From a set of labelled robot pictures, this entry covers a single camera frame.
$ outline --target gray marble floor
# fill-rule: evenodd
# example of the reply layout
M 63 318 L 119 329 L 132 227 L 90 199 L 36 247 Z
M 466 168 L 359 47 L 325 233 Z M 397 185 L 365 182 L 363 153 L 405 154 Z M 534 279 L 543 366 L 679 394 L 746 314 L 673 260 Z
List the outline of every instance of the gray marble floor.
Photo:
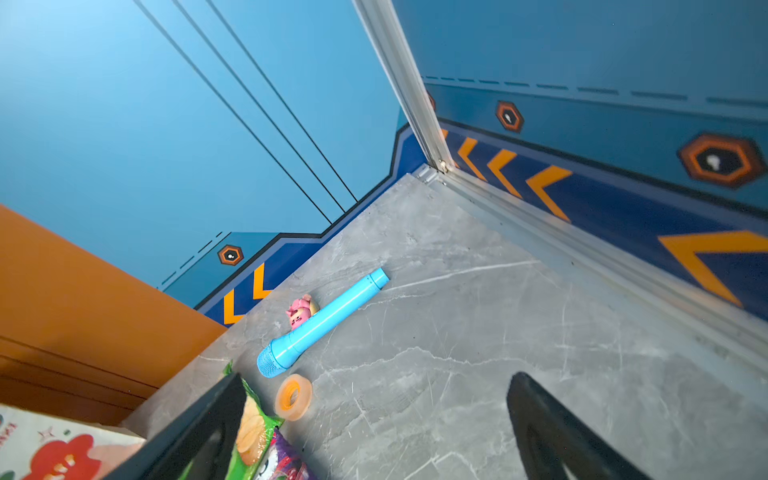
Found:
M 519 370 L 653 478 L 765 478 L 762 409 L 434 195 L 400 180 L 125 425 L 157 433 L 230 359 L 268 406 L 284 376 L 256 358 L 291 300 L 322 306 L 383 266 L 389 285 L 291 370 L 315 396 L 283 432 L 320 478 L 525 478 Z

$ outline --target microphone head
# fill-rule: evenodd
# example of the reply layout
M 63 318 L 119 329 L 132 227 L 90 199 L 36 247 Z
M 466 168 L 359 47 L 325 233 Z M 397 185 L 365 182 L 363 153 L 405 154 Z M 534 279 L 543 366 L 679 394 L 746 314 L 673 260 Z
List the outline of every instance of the microphone head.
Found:
M 267 345 L 266 348 L 261 351 L 259 358 L 256 360 L 256 365 L 259 367 L 259 372 L 268 379 L 273 379 L 280 373 L 288 370 L 280 366 L 275 359 L 275 356 L 272 353 L 272 343 Z

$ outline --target metal corner post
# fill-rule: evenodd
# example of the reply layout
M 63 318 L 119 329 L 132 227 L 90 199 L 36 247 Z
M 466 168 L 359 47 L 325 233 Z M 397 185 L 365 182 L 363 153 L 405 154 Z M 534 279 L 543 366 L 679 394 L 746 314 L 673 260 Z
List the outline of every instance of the metal corner post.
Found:
M 445 173 L 453 165 L 451 154 L 392 0 L 353 3 L 424 155 L 430 165 Z

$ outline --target brown line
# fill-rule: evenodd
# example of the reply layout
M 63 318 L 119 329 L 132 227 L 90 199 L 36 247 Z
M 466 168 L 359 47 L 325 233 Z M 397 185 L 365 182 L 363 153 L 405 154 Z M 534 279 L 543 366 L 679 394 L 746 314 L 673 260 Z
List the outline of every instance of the brown line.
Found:
M 79 380 L 81 382 L 90 383 L 91 385 L 96 385 L 96 386 L 101 387 L 101 388 L 105 388 L 105 389 L 109 389 L 109 390 L 114 390 L 115 392 L 124 393 L 125 395 L 128 395 L 128 396 L 134 396 L 137 399 L 142 399 L 142 400 L 146 400 L 147 399 L 146 397 L 143 397 L 143 396 L 140 396 L 140 395 L 136 395 L 136 394 L 130 393 L 130 392 L 124 392 L 123 390 L 120 390 L 120 389 L 116 389 L 116 388 L 113 388 L 113 387 L 110 387 L 110 386 L 102 385 L 100 383 L 92 382 L 91 380 L 81 379 L 79 377 L 72 376 L 72 375 L 69 375 L 67 373 L 62 373 L 62 372 L 57 372 L 56 370 L 47 369 L 44 366 L 33 365 L 31 363 L 22 362 L 21 360 L 11 358 L 11 357 L 9 357 L 7 355 L 0 354 L 0 358 L 8 359 L 8 360 L 11 360 L 12 362 L 16 362 L 16 363 L 21 363 L 22 365 L 30 366 L 30 367 L 35 368 L 35 369 L 40 369 L 40 370 L 45 370 L 46 372 L 55 373 L 56 375 L 62 375 L 62 376 L 68 377 L 70 379 L 75 379 L 75 380 Z
M 105 402 L 105 401 L 103 401 L 103 400 L 89 399 L 88 397 L 85 397 L 85 396 L 82 396 L 82 395 L 78 395 L 77 393 L 72 393 L 72 392 L 65 392 L 64 390 L 59 390 L 59 389 L 55 389 L 55 388 L 53 388 L 53 387 L 49 387 L 49 386 L 45 386 L 45 385 L 40 385 L 40 384 L 37 384 L 37 383 L 34 383 L 34 382 L 29 382 L 29 381 L 27 381 L 27 380 L 20 380 L 20 379 L 15 379 L 15 378 L 13 378 L 13 377 L 11 377 L 11 376 L 0 375 L 0 379 L 8 379 L 8 380 L 11 380 L 11 381 L 13 381 L 13 382 L 21 382 L 21 383 L 26 383 L 27 385 L 38 386 L 38 387 L 40 387 L 40 388 L 42 388 L 42 389 L 51 390 L 51 391 L 53 391 L 53 392 L 59 392 L 59 393 L 64 393 L 65 395 L 72 395 L 72 396 L 76 396 L 76 397 L 78 397 L 79 399 L 90 400 L 91 402 L 104 403 L 105 405 L 109 405 L 109 406 L 117 407 L 117 408 L 119 408 L 119 409 L 127 410 L 127 411 L 129 411 L 129 412 L 133 412 L 133 411 L 134 411 L 134 409 L 129 409 L 128 407 L 123 407 L 123 406 L 120 406 L 120 405 L 115 405 L 114 403 Z
M 58 353 L 49 352 L 47 350 L 43 350 L 43 349 L 38 348 L 36 346 L 27 345 L 26 343 L 19 342 L 18 340 L 9 339 L 8 337 L 2 336 L 2 335 L 0 335 L 0 339 L 6 340 L 6 341 L 11 342 L 11 343 L 15 343 L 17 345 L 25 346 L 28 349 L 33 349 L 33 350 L 37 350 L 39 352 L 47 353 L 48 355 L 57 356 L 60 359 L 69 360 L 70 362 L 79 363 L 80 365 L 91 367 L 92 369 L 99 370 L 99 371 L 104 372 L 104 373 L 109 373 L 110 375 L 119 376 L 122 379 L 131 380 L 132 382 L 138 383 L 140 385 L 151 387 L 151 388 L 153 388 L 155 390 L 160 389 L 160 387 L 157 387 L 157 386 L 154 386 L 154 385 L 150 385 L 149 383 L 139 382 L 138 380 L 134 380 L 132 378 L 126 377 L 125 375 L 120 375 L 119 373 L 114 373 L 114 372 L 110 372 L 109 370 L 100 369 L 97 366 L 88 365 L 87 363 L 81 362 L 80 360 L 71 359 L 69 357 L 66 357 L 66 356 L 63 356 L 63 355 L 59 355 Z

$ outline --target cartoon eye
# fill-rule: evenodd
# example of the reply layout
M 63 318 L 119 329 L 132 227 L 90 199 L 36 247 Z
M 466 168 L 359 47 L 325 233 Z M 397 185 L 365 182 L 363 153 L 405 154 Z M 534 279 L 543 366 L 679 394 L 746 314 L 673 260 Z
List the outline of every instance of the cartoon eye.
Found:
M 261 461 L 259 469 L 256 471 L 256 476 L 253 480 L 267 480 L 272 478 L 272 474 L 277 470 L 277 447 L 274 445 L 266 452 L 264 460 Z

